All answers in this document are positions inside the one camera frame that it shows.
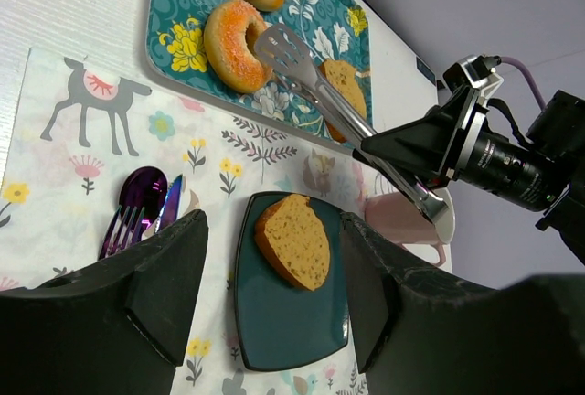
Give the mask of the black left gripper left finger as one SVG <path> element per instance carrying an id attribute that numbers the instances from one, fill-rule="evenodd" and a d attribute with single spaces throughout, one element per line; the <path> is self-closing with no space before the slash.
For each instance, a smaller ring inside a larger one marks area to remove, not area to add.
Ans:
<path id="1" fill-rule="evenodd" d="M 4 394 L 167 394 L 184 361 L 207 216 L 34 289 L 1 294 Z"/>

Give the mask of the stainless steel serving tongs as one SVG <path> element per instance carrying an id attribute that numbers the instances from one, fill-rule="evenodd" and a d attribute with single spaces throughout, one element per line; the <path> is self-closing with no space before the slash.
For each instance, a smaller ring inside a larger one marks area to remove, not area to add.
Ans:
<path id="1" fill-rule="evenodd" d="M 314 64 L 307 45 L 287 26 L 274 24 L 254 44 L 257 57 L 283 77 L 289 90 L 309 101 L 355 148 L 356 158 L 372 166 L 405 196 L 429 222 L 436 224 L 446 202 L 419 179 L 389 162 L 362 151 L 361 144 L 376 131 L 330 84 Z"/>

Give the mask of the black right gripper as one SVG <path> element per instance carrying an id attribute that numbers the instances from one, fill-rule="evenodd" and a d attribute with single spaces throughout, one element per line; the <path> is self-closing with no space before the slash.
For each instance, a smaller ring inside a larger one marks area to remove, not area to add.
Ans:
<path id="1" fill-rule="evenodd" d="M 489 127 L 494 109 L 509 122 L 516 143 Z M 521 208 L 539 212 L 558 200 L 571 179 L 564 152 L 548 149 L 540 128 L 522 135 L 507 104 L 459 88 L 440 107 L 400 127 L 377 133 L 363 152 L 409 171 L 440 171 L 436 185 L 463 181 Z"/>

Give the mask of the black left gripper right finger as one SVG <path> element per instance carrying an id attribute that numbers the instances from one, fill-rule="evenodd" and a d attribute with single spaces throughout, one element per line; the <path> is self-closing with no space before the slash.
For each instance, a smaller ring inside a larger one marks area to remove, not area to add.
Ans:
<path id="1" fill-rule="evenodd" d="M 501 290 L 385 240 L 352 213 L 341 252 L 357 368 L 372 394 L 581 394 L 584 279 Z"/>

